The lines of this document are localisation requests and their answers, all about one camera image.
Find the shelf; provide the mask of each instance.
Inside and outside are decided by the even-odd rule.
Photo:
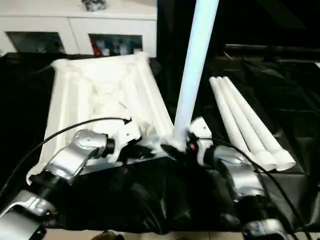
[[[157,0],[109,0],[109,8],[96,12],[81,0],[0,0],[0,16],[157,20]]]

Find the black cable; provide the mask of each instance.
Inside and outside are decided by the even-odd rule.
[[[87,121],[83,121],[83,122],[79,122],[76,123],[74,125],[68,126],[60,131],[57,131],[56,133],[52,134],[51,136],[47,137],[45,140],[43,140],[42,142],[40,142],[38,145],[36,145],[31,151],[29,151],[23,158],[21,158],[21,160],[18,162],[18,164],[15,166],[15,168],[13,169],[12,173],[10,174],[9,178],[7,179],[7,181],[5,182],[4,186],[2,187],[1,191],[0,191],[0,199],[1,197],[4,195],[4,193],[6,192],[10,182],[12,181],[12,179],[14,178],[14,176],[16,175],[17,171],[19,170],[19,168],[22,166],[22,164],[36,151],[38,150],[40,147],[42,147],[42,145],[44,145],[45,143],[47,143],[48,141],[50,141],[51,139],[55,138],[56,136],[70,130],[70,129],[74,129],[78,126],[84,125],[84,124],[89,124],[92,122],[97,122],[97,121],[103,121],[103,120],[121,120],[124,121],[124,123],[128,123],[131,120],[125,119],[125,118],[121,118],[121,117],[100,117],[100,118],[94,118],[94,119],[90,119]]]
[[[290,209],[292,210],[292,213],[294,215],[294,217],[296,218],[296,220],[298,221],[299,225],[302,228],[302,231],[304,232],[306,238],[308,240],[312,240],[312,237],[310,235],[310,233],[308,232],[307,228],[306,228],[306,224],[305,221],[302,219],[301,215],[298,213],[297,209],[295,208],[295,206],[293,205],[293,203],[290,201],[288,195],[286,194],[285,190],[281,187],[280,183],[274,178],[274,176],[272,176],[267,170],[265,170],[262,166],[260,166],[259,164],[255,163],[253,160],[251,160],[250,157],[248,157],[248,155],[246,153],[244,153],[241,149],[239,149],[238,147],[232,145],[229,142],[223,141],[223,140],[219,140],[219,139],[213,139],[213,138],[209,138],[209,137],[204,137],[204,138],[198,138],[199,140],[211,140],[212,142],[217,142],[221,145],[224,145],[226,147],[229,148],[233,148],[235,150],[237,150],[239,153],[241,153],[243,156],[245,156],[248,161],[253,165],[253,167],[255,169],[260,169],[264,174],[266,174],[271,180],[272,182],[275,184],[275,186],[278,188],[278,190],[280,191],[280,193],[282,194],[284,200],[287,202],[287,204],[289,205]],[[296,240],[298,238],[295,238],[296,236],[294,234],[292,234],[292,237]]]

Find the red object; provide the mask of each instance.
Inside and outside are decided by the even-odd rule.
[[[95,56],[100,56],[101,52],[100,52],[99,48],[97,47],[96,41],[93,40],[93,39],[91,39],[91,46],[92,46],[92,49],[93,49],[93,54]]]

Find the white pipe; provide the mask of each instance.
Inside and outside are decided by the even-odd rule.
[[[262,144],[268,150],[273,157],[276,159],[278,171],[284,171],[292,168],[296,162],[290,153],[283,149],[266,125],[262,122],[256,112],[251,108],[249,103],[245,100],[245,98],[241,95],[238,89],[234,86],[234,84],[230,81],[228,77],[224,77],[223,80],[226,82],[228,89],[233,95],[234,99],[240,106],[242,112],[245,117],[248,119],[255,133],[260,138]]]
[[[254,154],[256,163],[261,165],[267,171],[275,169],[277,167],[275,158],[265,149],[245,114],[241,111],[231,92],[229,92],[227,82],[221,77],[218,77],[217,79],[236,124],[239,127],[249,150]]]
[[[177,105],[173,137],[184,143],[190,125],[219,0],[197,0]]]
[[[248,155],[249,158],[251,158],[253,161],[255,161],[255,156],[249,151],[246,142],[241,135],[241,132],[237,126],[237,123],[232,116],[232,113],[230,111],[230,108],[228,107],[228,104],[226,102],[226,99],[224,95],[221,92],[218,79],[215,77],[210,77],[209,82],[211,84],[216,104],[219,108],[221,118],[225,127],[225,130],[228,134],[228,137],[230,139],[230,142],[235,145],[240,150],[244,151]]]

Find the table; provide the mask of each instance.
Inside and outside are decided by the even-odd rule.
[[[58,58],[81,55],[10,53],[0,59],[4,104],[3,185],[17,160],[43,139]],[[151,68],[171,119],[178,102],[183,64],[168,61]],[[207,61],[193,117],[203,116],[215,138],[227,140],[209,77],[228,76],[297,165],[274,172],[311,232],[320,232],[320,69],[309,63]],[[12,194],[38,154],[23,166]],[[264,177],[270,196],[295,230],[299,226],[284,199]],[[234,209],[221,177],[214,170],[187,168],[184,162],[145,162],[79,177],[63,196],[66,209],[49,227],[123,232],[237,231]]]

